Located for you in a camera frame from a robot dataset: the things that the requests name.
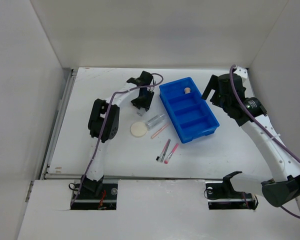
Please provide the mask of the clear vial black cap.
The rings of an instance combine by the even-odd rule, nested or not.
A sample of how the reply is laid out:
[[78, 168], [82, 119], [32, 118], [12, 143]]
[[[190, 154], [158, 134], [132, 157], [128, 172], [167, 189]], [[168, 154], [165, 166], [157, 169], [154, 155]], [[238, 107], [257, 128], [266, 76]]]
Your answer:
[[143, 109], [139, 109], [137, 111], [137, 115], [140, 116], [140, 117], [142, 117], [144, 114], [145, 114], [145, 111]]

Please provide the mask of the clear plastic bottle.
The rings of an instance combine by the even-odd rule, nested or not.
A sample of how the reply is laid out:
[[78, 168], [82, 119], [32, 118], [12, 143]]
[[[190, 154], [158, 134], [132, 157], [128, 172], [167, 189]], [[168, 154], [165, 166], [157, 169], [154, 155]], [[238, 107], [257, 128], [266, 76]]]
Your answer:
[[145, 122], [145, 126], [148, 131], [152, 130], [154, 127], [159, 125], [165, 120], [165, 114], [157, 114], [156, 116], [152, 117], [148, 121]]

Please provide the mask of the beige makeup sponge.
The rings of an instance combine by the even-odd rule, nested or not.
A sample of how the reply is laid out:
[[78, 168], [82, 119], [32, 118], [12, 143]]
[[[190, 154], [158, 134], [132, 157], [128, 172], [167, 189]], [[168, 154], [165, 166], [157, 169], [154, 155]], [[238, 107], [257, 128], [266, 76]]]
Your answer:
[[185, 93], [185, 94], [191, 93], [191, 89], [190, 89], [189, 87], [186, 87], [186, 88], [184, 89], [184, 93]]

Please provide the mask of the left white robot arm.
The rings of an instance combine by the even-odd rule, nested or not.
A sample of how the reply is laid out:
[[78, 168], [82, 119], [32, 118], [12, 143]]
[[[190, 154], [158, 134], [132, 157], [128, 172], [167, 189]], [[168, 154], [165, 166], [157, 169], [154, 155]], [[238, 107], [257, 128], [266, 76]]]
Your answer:
[[93, 103], [88, 120], [88, 130], [92, 139], [96, 139], [92, 146], [87, 170], [81, 177], [82, 188], [90, 198], [101, 195], [104, 178], [104, 154], [108, 143], [119, 130], [120, 110], [125, 105], [132, 105], [137, 114], [142, 116], [150, 109], [156, 82], [154, 75], [142, 71], [137, 78], [129, 78], [123, 88], [116, 91], [107, 99], [96, 99]]

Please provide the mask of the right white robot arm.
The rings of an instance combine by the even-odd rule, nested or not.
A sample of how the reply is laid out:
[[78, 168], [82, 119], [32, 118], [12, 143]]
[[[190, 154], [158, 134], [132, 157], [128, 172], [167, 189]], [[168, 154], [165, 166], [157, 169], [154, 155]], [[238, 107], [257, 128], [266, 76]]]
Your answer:
[[267, 111], [255, 97], [246, 97], [243, 79], [236, 73], [212, 75], [202, 94], [223, 109], [250, 137], [264, 158], [271, 178], [234, 171], [223, 177], [219, 186], [211, 186], [211, 200], [237, 198], [242, 192], [263, 196], [274, 207], [281, 207], [300, 196], [300, 161], [286, 148], [273, 128]]

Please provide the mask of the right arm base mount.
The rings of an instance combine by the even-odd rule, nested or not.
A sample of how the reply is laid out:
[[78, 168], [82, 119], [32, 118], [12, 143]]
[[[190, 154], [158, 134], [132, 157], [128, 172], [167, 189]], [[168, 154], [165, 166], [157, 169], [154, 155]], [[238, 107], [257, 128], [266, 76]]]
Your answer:
[[256, 210], [258, 198], [245, 192], [231, 189], [223, 181], [206, 181], [203, 193], [209, 210]]

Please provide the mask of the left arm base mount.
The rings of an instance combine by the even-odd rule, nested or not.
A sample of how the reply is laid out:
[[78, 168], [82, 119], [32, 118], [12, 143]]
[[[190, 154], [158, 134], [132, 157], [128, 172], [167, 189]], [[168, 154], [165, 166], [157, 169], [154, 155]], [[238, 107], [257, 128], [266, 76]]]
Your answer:
[[78, 197], [76, 197], [80, 182], [71, 182], [68, 185], [72, 191], [70, 200], [71, 210], [96, 210], [96, 211], [112, 211], [117, 209], [117, 197], [119, 183], [117, 179], [104, 179], [99, 184], [96, 193], [82, 187]]

